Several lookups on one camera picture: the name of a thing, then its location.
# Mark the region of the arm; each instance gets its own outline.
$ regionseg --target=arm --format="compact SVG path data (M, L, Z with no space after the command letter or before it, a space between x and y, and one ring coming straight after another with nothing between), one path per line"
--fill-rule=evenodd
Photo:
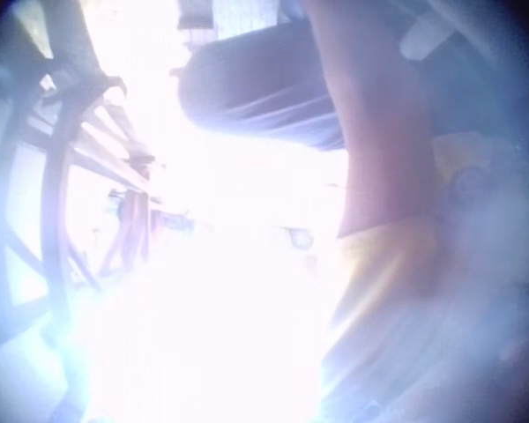
M421 81L361 0L306 0L349 157L340 235L428 213L435 178Z

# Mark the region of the person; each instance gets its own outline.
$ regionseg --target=person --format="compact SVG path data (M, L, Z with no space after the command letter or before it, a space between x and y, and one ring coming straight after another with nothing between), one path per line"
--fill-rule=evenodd
M207 129L348 153L317 421L529 421L529 163L434 141L373 3L303 5L200 49L179 94Z

